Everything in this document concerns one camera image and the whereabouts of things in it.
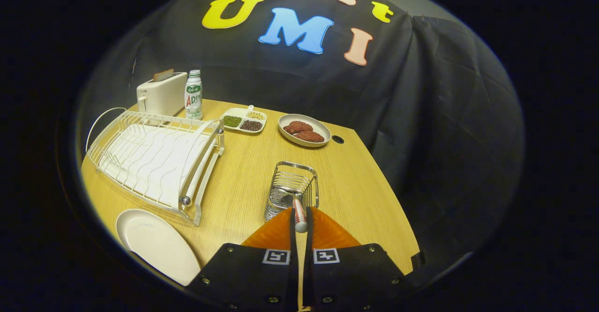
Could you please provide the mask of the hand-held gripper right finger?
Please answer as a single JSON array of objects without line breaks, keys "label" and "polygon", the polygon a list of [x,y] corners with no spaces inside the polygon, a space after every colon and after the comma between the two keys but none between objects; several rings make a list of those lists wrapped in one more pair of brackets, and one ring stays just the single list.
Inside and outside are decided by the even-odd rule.
[{"label": "hand-held gripper right finger", "polygon": [[393,310],[424,267],[400,207],[307,210],[303,305],[311,310]]}]

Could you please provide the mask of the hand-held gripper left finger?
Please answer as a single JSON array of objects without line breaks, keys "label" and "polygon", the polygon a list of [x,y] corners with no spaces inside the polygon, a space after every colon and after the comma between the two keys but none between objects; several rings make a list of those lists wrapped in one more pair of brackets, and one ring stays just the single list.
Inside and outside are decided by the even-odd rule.
[{"label": "hand-held gripper left finger", "polygon": [[188,291],[219,310],[297,310],[294,214],[287,208],[241,244],[223,244]]}]

